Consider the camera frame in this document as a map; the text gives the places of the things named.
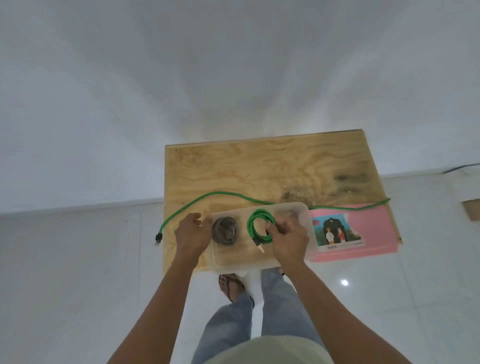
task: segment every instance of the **left hand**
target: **left hand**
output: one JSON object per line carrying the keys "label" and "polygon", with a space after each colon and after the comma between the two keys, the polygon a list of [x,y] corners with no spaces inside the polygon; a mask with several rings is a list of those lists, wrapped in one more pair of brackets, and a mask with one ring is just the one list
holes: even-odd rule
{"label": "left hand", "polygon": [[212,217],[207,216],[203,223],[199,212],[188,214],[175,230],[177,238],[176,258],[187,259],[195,264],[212,240]]}

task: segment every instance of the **foot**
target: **foot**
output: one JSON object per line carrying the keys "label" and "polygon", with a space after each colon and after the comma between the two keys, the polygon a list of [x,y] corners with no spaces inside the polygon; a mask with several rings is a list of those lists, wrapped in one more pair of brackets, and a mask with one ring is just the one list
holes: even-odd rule
{"label": "foot", "polygon": [[218,280],[220,290],[227,296],[227,298],[228,294],[230,293],[230,300],[232,302],[235,302],[240,296],[240,294],[245,292],[245,288],[240,283],[234,280],[230,280],[229,287],[227,287],[227,279],[225,278],[225,276],[232,279],[238,279],[238,277],[235,274],[222,274],[220,276],[220,279]]}

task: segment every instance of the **coiled green cable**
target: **coiled green cable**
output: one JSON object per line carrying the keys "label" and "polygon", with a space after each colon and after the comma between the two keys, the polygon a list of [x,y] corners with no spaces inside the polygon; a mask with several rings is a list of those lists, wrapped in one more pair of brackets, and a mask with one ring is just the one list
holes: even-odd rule
{"label": "coiled green cable", "polygon": [[[185,206],[183,206],[182,208],[178,209],[177,211],[175,211],[173,214],[171,214],[162,224],[162,226],[160,226],[160,230],[158,232],[158,234],[155,236],[155,241],[156,241],[156,245],[159,245],[160,242],[162,241],[162,238],[163,238],[163,228],[165,227],[165,225],[167,225],[170,220],[172,220],[175,216],[177,216],[179,213],[185,211],[186,209],[188,209],[190,206],[192,206],[194,203],[200,201],[202,198],[205,198],[207,196],[211,196],[213,194],[226,194],[226,195],[229,195],[229,196],[237,196],[237,197],[241,197],[243,198],[244,200],[247,200],[247,201],[251,201],[251,202],[255,202],[257,204],[262,204],[262,205],[275,205],[275,202],[270,202],[270,201],[262,201],[262,200],[257,200],[256,198],[251,198],[251,197],[248,197],[248,196],[245,196],[244,194],[239,194],[237,192],[226,192],[226,191],[213,191],[213,192],[209,192],[207,194],[203,194],[201,195],[200,197],[197,197],[196,199],[194,199],[193,201],[187,203]],[[362,210],[367,210],[369,208],[374,208],[374,207],[377,207],[377,206],[380,206],[380,205],[385,205],[388,201],[390,201],[390,198],[386,198],[385,200],[382,200],[382,201],[379,201],[375,204],[372,204],[372,205],[367,205],[367,206],[362,206],[362,207],[337,207],[337,206],[311,206],[309,207],[308,209],[309,210],[315,210],[317,208],[328,208],[328,209],[331,209],[331,210],[344,210],[344,211],[362,211]]]}
{"label": "coiled green cable", "polygon": [[255,210],[247,220],[247,231],[250,237],[252,238],[252,240],[255,242],[255,245],[259,245],[261,243],[262,244],[271,243],[272,236],[270,234],[267,234],[266,236],[260,235],[259,233],[257,233],[257,230],[255,230],[255,227],[253,226],[253,222],[255,221],[256,218],[262,218],[263,220],[267,222],[271,222],[272,224],[276,225],[275,218],[267,210],[259,208]]}

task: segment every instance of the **blue jeans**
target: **blue jeans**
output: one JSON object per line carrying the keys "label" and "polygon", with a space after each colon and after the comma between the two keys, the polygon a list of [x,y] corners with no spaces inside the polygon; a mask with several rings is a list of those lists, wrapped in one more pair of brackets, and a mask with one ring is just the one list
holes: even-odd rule
{"label": "blue jeans", "polygon": [[[325,347],[295,289],[276,268],[262,270],[264,320],[262,336],[290,335]],[[253,303],[248,294],[220,307],[205,326],[192,364],[201,364],[221,352],[250,340]]]}

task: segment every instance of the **clear plastic container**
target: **clear plastic container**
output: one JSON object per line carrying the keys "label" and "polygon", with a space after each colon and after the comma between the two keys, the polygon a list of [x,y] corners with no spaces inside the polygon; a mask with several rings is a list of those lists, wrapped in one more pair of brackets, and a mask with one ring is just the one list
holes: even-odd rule
{"label": "clear plastic container", "polygon": [[[313,230],[312,220],[308,214],[308,207],[302,202],[240,208],[212,214],[214,222],[218,218],[229,216],[234,218],[239,226],[238,238],[233,245],[221,245],[213,240],[210,242],[207,249],[207,262],[212,271],[219,274],[226,274],[251,268],[264,269],[278,267],[280,265],[273,256],[271,243],[262,245],[265,251],[262,253],[248,235],[247,220],[258,208],[267,210],[273,216],[277,214],[294,214],[300,225],[307,229],[309,237],[305,260],[310,260],[315,256],[317,253],[317,240]],[[255,230],[259,234],[263,234],[265,225],[266,222],[260,218],[254,222]]]}

